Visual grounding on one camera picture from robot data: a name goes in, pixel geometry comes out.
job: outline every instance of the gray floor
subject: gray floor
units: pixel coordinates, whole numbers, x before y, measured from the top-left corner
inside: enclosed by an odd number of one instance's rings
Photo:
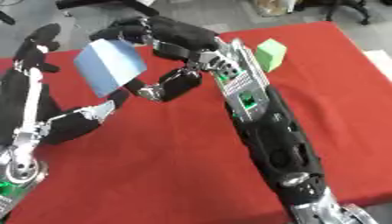
[[[3,4],[15,1],[4,0]],[[334,20],[361,49],[383,49],[392,55],[392,8],[382,5],[378,0],[368,1],[367,7],[372,14],[371,25],[359,25],[359,14],[346,8],[339,9]],[[217,32],[308,23],[324,18],[320,8],[283,17],[259,17],[249,0],[157,0],[153,6],[167,17],[202,25]],[[105,27],[114,19],[135,15],[132,9],[114,3],[71,9],[69,12],[73,16],[64,17],[55,8],[54,0],[24,0],[14,6],[0,6],[0,10],[17,19],[15,26],[0,23],[0,57],[11,56],[28,33],[50,22],[62,25],[63,32],[59,37],[61,50],[68,50],[85,46],[89,33]]]

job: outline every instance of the robotic arm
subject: robotic arm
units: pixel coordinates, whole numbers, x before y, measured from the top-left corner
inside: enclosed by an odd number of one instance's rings
[[[27,37],[14,57],[14,66],[0,76],[0,219],[48,174],[34,150],[60,144],[97,129],[129,96],[117,90],[96,106],[62,111],[42,82],[43,72],[59,68],[46,63],[46,53],[59,48],[53,41],[58,24],[49,24]]]
[[[152,101],[175,99],[201,83],[200,71],[211,72],[255,167],[294,223],[376,224],[361,208],[338,204],[305,133],[240,39],[225,43],[212,31],[164,17],[114,22],[91,36],[98,38],[150,44],[157,56],[185,62],[157,84],[127,85]]]

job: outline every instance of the red tablecloth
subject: red tablecloth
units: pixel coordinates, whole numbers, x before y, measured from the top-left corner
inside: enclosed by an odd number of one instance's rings
[[[269,74],[323,158],[326,178],[342,202],[391,200],[392,87],[329,23],[225,33],[252,47],[268,38],[288,46]],[[139,48],[155,81],[175,65]],[[73,52],[50,61],[48,74],[64,108],[98,102],[73,66]],[[10,62],[0,60],[0,68]],[[15,210],[25,223],[282,223],[276,196],[237,138],[212,78],[166,104],[130,99],[103,127],[38,149],[50,175]]]

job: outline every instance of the office chair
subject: office chair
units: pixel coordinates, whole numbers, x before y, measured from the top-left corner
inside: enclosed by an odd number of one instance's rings
[[[305,0],[302,3],[296,5],[296,11],[303,11],[306,7],[313,7],[313,6],[328,6],[328,12],[326,13],[326,21],[333,21],[333,13],[340,7],[340,6],[347,6],[357,10],[362,16],[364,17],[360,23],[362,25],[369,24],[369,13],[368,10],[365,8],[366,0],[360,0],[357,2],[356,0],[332,0],[332,1],[312,1],[312,0]]]
[[[139,3],[137,0],[59,0],[56,2],[57,8],[59,10],[69,9],[73,7],[79,7],[83,5],[89,4],[102,4],[108,2],[122,2],[130,8],[135,9],[136,11],[142,12],[144,15],[148,17],[153,17],[159,14],[157,10],[152,9],[151,7]]]
[[[5,14],[3,11],[0,10],[0,21],[5,22],[7,25],[14,25],[15,19],[10,17],[9,15]]]

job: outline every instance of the green block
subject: green block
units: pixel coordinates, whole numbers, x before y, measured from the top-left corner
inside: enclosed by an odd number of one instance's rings
[[[255,57],[262,70],[269,73],[282,64],[286,51],[287,47],[285,45],[282,45],[273,38],[269,38],[257,46]]]

